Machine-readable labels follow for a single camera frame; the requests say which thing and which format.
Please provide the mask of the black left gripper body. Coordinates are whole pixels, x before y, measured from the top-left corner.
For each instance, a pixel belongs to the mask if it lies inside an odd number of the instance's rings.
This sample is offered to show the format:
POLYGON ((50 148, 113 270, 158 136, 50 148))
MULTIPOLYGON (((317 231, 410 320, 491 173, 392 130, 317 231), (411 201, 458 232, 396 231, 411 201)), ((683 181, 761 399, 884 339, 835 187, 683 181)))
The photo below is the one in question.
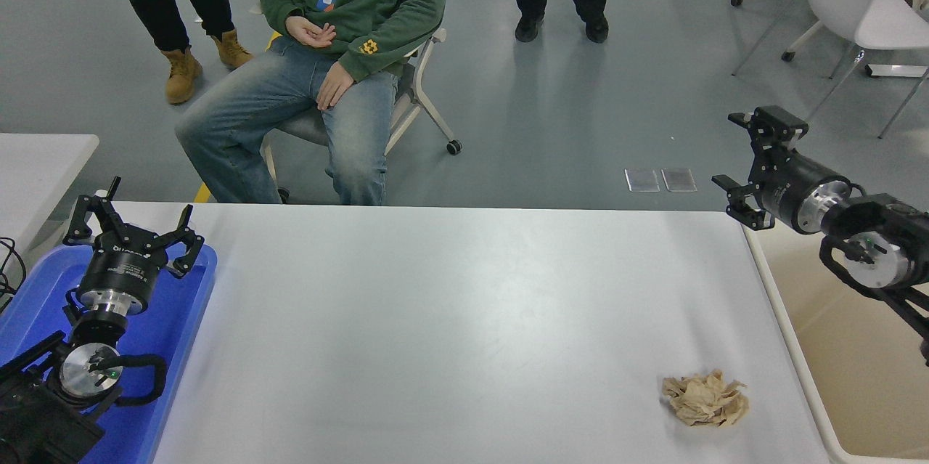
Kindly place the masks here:
POLYGON ((117 303, 119 306, 149 306, 160 270, 167 263, 163 247, 144 252, 141 243, 119 245, 109 236, 97 237, 86 273, 78 286, 84 306, 117 303))

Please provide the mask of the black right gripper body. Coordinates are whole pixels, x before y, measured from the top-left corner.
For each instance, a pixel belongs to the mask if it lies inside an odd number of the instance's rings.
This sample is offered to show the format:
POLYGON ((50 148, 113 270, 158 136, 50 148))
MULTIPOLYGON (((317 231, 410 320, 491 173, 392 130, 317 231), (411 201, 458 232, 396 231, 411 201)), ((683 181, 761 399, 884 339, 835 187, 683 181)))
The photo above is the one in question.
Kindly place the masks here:
POLYGON ((764 147, 756 154, 752 183, 763 209, 802 235, 822 230, 827 207, 837 200, 837 173, 786 147, 764 147))

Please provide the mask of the person's left hand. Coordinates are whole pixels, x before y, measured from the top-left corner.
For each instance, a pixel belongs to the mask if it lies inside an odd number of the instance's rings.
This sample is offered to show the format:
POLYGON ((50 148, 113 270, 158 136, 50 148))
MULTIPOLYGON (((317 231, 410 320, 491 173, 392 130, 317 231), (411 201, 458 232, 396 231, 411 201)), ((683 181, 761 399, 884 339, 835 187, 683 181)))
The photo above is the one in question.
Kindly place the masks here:
POLYGON ((332 109, 354 84, 351 74, 336 61, 326 73, 319 92, 316 93, 316 107, 320 111, 332 109))

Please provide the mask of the person's right hand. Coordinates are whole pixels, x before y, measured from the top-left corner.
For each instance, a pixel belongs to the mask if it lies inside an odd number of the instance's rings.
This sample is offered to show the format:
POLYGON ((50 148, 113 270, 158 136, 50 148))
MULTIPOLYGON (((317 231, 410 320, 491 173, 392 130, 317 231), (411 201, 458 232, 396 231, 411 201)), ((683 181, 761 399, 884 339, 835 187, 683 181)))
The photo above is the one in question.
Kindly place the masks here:
POLYGON ((315 49, 331 46, 336 37, 335 26, 325 23, 319 27, 302 15, 289 15, 285 20, 285 27, 292 39, 315 49))

